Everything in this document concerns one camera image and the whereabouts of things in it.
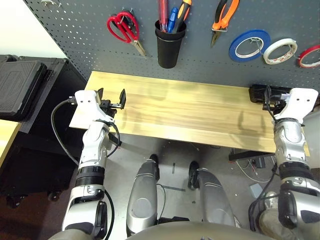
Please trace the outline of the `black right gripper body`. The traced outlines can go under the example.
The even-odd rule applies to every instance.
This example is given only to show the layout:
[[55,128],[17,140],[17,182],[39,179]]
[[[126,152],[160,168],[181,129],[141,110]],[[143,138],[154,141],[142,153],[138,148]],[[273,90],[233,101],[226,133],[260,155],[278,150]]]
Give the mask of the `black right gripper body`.
[[286,105],[284,94],[274,94],[264,99],[262,109],[264,111],[280,112]]

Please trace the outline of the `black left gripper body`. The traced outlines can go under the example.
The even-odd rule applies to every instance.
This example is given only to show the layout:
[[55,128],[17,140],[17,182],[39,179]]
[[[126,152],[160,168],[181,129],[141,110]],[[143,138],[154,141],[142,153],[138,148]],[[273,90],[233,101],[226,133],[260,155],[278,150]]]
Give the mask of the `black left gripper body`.
[[112,118],[115,117],[118,109],[123,109],[123,105],[121,103],[111,103],[110,100],[102,100],[99,107],[106,115]]

